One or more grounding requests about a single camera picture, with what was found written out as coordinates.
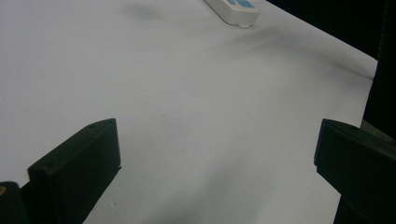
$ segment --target white backdrop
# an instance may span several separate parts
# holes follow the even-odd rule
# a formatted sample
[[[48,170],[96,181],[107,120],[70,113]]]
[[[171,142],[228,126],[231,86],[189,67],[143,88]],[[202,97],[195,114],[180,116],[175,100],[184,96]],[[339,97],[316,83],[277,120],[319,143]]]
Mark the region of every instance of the white backdrop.
[[[1,0],[0,180],[116,118],[122,170],[87,224],[330,224],[321,120],[360,125],[376,61],[281,9]]]

